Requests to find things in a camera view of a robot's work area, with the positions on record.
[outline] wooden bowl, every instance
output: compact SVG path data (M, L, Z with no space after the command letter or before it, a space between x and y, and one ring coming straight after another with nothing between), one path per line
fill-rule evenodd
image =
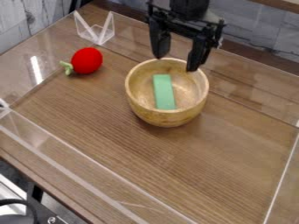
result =
M175 110L155 108L153 75L172 76L172 89L176 101ZM200 112L209 92L205 74L199 69L185 72L185 61L180 59L149 59L129 71L125 77L125 94L135 114L159 127L177 127L185 124Z

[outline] green block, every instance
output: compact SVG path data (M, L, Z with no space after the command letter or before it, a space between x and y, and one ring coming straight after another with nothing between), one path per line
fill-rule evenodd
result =
M153 97L155 107L157 109L176 109L173 99L173 85L169 74L153 75Z

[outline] robotic arm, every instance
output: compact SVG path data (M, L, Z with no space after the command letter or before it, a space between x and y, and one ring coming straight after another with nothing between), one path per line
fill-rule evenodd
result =
M209 0L171 0L165 10L149 0L148 18L153 56L160 59L171 50L171 32L192 39L187 71L205 63L212 47L220 46L224 20L208 11Z

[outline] apple stem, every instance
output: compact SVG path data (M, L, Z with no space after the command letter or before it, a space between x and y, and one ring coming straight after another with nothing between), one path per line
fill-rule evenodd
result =
M73 72L73 66L70 63L60 61L60 64L64 66L65 68L65 74L70 75L70 73Z

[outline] green sponge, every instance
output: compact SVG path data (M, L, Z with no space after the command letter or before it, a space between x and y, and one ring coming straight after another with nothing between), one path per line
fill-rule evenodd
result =
M157 109L176 109L172 77L169 74L153 75L153 97Z

